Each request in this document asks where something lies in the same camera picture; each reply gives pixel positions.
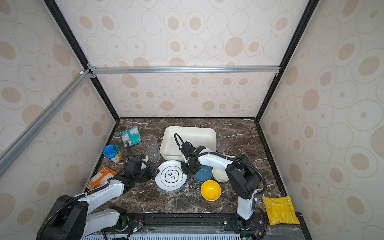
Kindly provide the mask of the white plate green line emblem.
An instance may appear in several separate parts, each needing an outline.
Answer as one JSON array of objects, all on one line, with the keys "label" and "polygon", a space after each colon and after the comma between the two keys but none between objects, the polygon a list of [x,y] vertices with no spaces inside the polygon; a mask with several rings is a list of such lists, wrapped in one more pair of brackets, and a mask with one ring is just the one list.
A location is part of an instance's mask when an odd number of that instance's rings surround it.
[{"label": "white plate green line emblem", "polygon": [[189,176],[184,174],[179,161],[165,161],[159,165],[158,170],[155,183],[159,189],[165,192],[178,192],[188,183]]}]

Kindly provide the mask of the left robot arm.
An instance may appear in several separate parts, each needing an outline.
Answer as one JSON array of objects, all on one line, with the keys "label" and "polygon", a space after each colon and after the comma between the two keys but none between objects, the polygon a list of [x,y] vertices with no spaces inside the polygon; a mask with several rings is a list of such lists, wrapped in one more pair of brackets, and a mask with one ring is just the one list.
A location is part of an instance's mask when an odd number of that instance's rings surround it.
[{"label": "left robot arm", "polygon": [[97,213],[94,210],[127,193],[136,184],[153,180],[158,173],[159,169],[150,167],[141,158],[127,160],[124,168],[104,185],[77,196],[59,197],[40,226],[36,238],[81,240],[106,228],[125,231],[129,225],[126,210],[116,206]]}]

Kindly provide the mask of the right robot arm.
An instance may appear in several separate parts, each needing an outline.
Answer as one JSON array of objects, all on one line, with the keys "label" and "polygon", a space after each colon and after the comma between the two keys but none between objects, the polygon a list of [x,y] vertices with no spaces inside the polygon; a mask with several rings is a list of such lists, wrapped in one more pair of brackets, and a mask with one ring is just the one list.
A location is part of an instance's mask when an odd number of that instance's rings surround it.
[{"label": "right robot arm", "polygon": [[201,166],[225,172],[238,196],[238,218],[245,222],[251,219],[256,208],[256,200],[267,192],[268,185],[247,156],[230,157],[207,149],[179,150],[185,160],[182,162],[182,171],[186,175],[197,173]]}]

